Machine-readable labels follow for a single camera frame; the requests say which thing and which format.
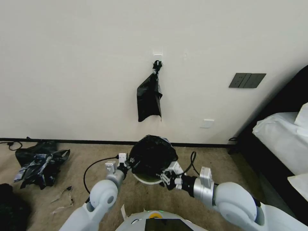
black bed frame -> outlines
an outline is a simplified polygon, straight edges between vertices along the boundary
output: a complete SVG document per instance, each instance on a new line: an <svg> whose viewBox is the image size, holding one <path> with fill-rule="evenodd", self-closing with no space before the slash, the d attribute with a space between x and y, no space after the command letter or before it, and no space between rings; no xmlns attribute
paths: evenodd
<svg viewBox="0 0 308 231"><path fill-rule="evenodd" d="M308 66L300 70L294 78L265 106L257 117L244 128L237 140L237 149L257 172L262 173L275 188L296 218L308 225L308 202L287 180L294 174L252 134L257 121L278 112L298 112L308 102Z"/></svg>

screen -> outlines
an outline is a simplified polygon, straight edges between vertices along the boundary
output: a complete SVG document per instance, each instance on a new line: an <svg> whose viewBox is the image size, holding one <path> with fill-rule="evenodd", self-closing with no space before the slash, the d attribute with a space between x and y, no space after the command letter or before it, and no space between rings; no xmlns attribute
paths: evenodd
<svg viewBox="0 0 308 231"><path fill-rule="evenodd" d="M147 219L144 231L193 231L180 219Z"/></svg>

beige carpet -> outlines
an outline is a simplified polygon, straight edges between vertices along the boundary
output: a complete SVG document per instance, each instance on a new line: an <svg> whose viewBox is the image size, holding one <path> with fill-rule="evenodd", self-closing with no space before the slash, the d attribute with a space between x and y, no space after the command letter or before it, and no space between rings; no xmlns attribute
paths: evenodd
<svg viewBox="0 0 308 231"><path fill-rule="evenodd" d="M24 147L30 147L35 143L24 143ZM36 185L28 185L19 189L20 182L13 183L20 166L15 158L14 152L7 145L0 145L0 183L9 183L14 192L24 198L32 206L33 212L30 216L29 231L59 230L69 215L80 207L88 198L84 189L82 177L84 170L92 162L116 156L120 152L130 152L128 145L98 145L98 144L60 144L60 149L71 149L68 161L61 167L56 184L40 190ZM201 166L212 169L213 179L217 183L232 181L247 189L254 197L264 201L257 176L245 162L240 154L228 155L224 148L182 148L175 147L179 156L179 163L185 169L190 163L192 151L198 153L195 166L199 170ZM191 169L189 175L196 175ZM87 173L87 185L93 185L105 178L106 171L104 162L94 165ZM64 209L54 215L51 213L61 206L69 204L66 194L61 200L50 203L63 189L72 185L72 198L75 201L73 207ZM164 210L176 213L193 223L208 229L218 230L240 230L234 225L226 222L217 212L208 210L200 201L189 197L185 191L168 191L159 185L144 185L137 181L131 172L124 180L117 202L112 211L103 218L100 230L115 230L122 222L120 208L125 204L128 215L146 210Z"/></svg>

baseboard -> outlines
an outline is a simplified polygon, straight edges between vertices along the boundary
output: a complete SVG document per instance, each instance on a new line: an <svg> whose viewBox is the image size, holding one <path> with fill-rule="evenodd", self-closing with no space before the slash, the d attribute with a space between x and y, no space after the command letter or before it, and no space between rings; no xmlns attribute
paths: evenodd
<svg viewBox="0 0 308 231"><path fill-rule="evenodd" d="M47 139L21 139L21 138L0 138L1 141L19 141L19 142L42 142L50 141ZM81 144L118 144L134 145L135 141L92 141L92 140L53 140L57 143L81 143ZM192 148L232 148L234 144L197 144L197 143L172 143L174 147L192 147Z"/></svg>

white bedsheet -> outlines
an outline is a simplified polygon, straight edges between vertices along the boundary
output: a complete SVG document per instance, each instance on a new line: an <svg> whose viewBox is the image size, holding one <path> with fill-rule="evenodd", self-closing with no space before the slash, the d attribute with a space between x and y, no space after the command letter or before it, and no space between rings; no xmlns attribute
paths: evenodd
<svg viewBox="0 0 308 231"><path fill-rule="evenodd" d="M294 175L308 173L308 129L294 124L297 114L273 114L258 121L253 128L253 134Z"/></svg>

